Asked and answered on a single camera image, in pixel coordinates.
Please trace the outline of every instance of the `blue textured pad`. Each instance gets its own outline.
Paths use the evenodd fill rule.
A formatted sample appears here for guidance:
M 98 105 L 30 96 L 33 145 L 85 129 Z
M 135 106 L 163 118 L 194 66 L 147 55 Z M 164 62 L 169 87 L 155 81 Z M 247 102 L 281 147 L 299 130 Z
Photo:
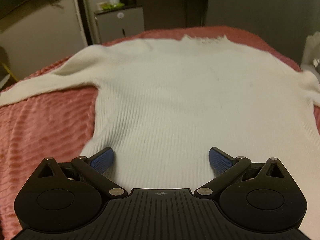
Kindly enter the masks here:
M 230 160 L 213 149 L 209 151 L 209 162 L 210 166 L 219 174 L 232 167 L 232 162 Z
M 91 161 L 90 166 L 97 172 L 103 174 L 113 164 L 114 153 L 112 149 L 107 150 Z

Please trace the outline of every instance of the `pink object on table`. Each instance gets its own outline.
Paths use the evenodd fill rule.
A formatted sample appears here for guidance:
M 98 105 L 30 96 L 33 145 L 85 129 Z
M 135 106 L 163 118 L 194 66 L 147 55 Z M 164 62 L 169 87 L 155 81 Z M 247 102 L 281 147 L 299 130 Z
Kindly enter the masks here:
M 293 60 L 278 53 L 258 36 L 230 27 L 154 30 L 104 45 L 136 38 L 180 40 L 185 34 L 208 38 L 226 35 L 230 41 L 268 51 L 294 70 L 301 71 Z M 27 78 L 50 72 L 68 59 Z M 82 87 L 35 96 L 0 108 L 0 220 L 6 240 L 21 230 L 13 209 L 14 199 L 42 159 L 53 156 L 57 162 L 69 162 L 80 154 L 92 137 L 97 94 L 94 87 Z M 320 108 L 315 107 L 314 115 L 319 130 Z

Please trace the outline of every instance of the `cabinet door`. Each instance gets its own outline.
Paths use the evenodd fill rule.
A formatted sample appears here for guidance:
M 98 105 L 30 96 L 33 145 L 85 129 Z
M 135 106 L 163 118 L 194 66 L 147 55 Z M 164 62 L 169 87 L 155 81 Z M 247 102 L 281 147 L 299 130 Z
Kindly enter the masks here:
M 108 12 L 96 16 L 100 42 L 137 35 L 144 31 L 142 8 Z

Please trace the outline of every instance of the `blue gripper pad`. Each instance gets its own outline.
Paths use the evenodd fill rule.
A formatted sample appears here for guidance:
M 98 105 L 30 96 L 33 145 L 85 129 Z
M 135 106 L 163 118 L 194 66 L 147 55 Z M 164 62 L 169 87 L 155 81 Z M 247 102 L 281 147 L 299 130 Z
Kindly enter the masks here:
M 227 169 L 231 168 L 233 166 L 233 162 L 231 159 L 231 156 L 225 154 L 224 152 L 220 152 L 218 149 L 211 148 L 209 151 L 209 162 L 210 166 L 215 169 L 218 174 L 222 174 Z
M 107 148 L 98 152 L 91 158 L 89 158 L 91 159 L 90 166 L 100 174 L 103 174 L 113 164 L 114 153 L 111 148 Z

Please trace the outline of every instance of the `round white sticker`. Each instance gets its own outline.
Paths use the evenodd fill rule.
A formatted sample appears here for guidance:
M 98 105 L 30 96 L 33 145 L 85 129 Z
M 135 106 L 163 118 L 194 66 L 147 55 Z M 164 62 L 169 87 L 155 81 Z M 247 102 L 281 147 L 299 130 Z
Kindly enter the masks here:
M 123 12 L 119 12 L 118 15 L 117 15 L 117 17 L 118 17 L 119 19 L 123 19 L 123 18 L 124 18 L 124 13 L 123 13 Z

